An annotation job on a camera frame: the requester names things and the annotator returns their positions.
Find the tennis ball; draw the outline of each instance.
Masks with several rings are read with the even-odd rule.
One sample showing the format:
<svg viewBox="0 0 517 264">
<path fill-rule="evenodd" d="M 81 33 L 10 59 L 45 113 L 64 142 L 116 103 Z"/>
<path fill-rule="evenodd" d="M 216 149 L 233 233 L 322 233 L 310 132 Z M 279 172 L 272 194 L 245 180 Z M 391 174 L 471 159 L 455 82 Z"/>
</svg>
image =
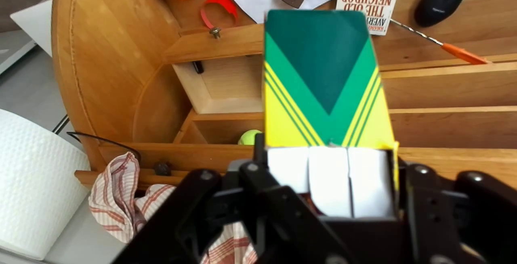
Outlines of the tennis ball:
<svg viewBox="0 0 517 264">
<path fill-rule="evenodd" d="M 251 129 L 244 133 L 239 139 L 239 145 L 254 145 L 255 144 L 255 135 L 258 133 L 262 133 L 260 130 Z"/>
</svg>

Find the paper towel roll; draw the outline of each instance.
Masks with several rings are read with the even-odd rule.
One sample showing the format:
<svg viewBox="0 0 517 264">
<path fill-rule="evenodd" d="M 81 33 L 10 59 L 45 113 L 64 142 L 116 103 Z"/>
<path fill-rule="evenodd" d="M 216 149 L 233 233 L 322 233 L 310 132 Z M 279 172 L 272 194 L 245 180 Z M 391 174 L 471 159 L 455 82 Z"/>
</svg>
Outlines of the paper towel roll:
<svg viewBox="0 0 517 264">
<path fill-rule="evenodd" d="M 0 110 L 0 248 L 42 260 L 87 190 L 86 155 L 54 133 Z"/>
</svg>

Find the wooden cabinet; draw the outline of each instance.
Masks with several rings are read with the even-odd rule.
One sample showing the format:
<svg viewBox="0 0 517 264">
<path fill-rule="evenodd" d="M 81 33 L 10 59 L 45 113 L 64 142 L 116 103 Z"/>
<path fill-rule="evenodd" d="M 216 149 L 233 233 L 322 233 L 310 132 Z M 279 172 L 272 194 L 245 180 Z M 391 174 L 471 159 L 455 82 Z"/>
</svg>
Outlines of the wooden cabinet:
<svg viewBox="0 0 517 264">
<path fill-rule="evenodd" d="M 236 145 L 240 135 L 263 127 L 263 26 L 239 11 L 237 27 L 214 39 L 199 17 L 204 1 L 54 0 L 54 65 L 72 125 L 141 152 L 139 188 L 177 184 L 197 168 L 224 173 L 230 161 L 251 157 L 250 146 Z M 417 1 L 398 0 L 393 18 L 411 24 Z M 216 8 L 207 11 L 229 25 Z M 424 30 L 491 65 L 465 65 L 393 26 L 373 38 L 404 159 L 447 177 L 478 169 L 517 187 L 516 13 L 513 0 L 464 0 Z M 192 61 L 205 72 L 196 74 Z M 125 152 L 81 141 L 92 164 L 76 174 L 85 185 Z M 172 163 L 173 176 L 153 175 L 157 161 Z"/>
</svg>

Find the gray floor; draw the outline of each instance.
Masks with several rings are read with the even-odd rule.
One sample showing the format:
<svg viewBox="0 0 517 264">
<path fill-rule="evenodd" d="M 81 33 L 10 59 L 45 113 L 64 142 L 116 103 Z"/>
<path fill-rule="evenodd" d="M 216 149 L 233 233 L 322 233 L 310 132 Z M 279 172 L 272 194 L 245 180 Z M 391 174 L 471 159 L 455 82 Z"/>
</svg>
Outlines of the gray floor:
<svg viewBox="0 0 517 264">
<path fill-rule="evenodd" d="M 40 126 L 52 130 L 66 114 L 54 77 L 52 58 L 40 47 L 18 60 L 0 74 L 0 109 L 16 113 Z M 60 136 L 81 148 L 81 144 L 66 135 L 72 131 L 68 124 Z"/>
</svg>

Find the dish towel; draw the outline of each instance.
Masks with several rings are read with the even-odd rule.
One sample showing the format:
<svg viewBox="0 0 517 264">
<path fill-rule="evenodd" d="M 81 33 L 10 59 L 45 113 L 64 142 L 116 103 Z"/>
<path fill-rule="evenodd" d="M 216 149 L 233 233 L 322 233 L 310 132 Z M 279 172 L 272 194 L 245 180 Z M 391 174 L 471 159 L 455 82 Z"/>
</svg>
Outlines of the dish towel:
<svg viewBox="0 0 517 264">
<path fill-rule="evenodd" d="M 133 153 L 113 159 L 96 179 L 88 198 L 97 223 L 121 242 L 129 243 L 174 191 L 172 185 L 150 186 L 135 199 L 140 167 Z M 202 264 L 253 264 L 257 254 L 240 223 L 226 225 Z"/>
</svg>

